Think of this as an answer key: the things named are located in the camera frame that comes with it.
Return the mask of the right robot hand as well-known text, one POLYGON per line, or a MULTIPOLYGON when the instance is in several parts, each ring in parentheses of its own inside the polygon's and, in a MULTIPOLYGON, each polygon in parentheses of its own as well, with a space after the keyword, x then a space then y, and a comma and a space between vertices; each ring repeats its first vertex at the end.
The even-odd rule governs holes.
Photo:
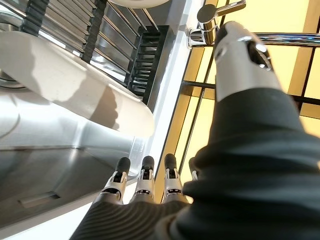
POLYGON ((317 240, 320 140, 304 130, 265 45, 235 21, 215 39, 215 105, 197 179, 173 201, 102 192, 74 240, 317 240))

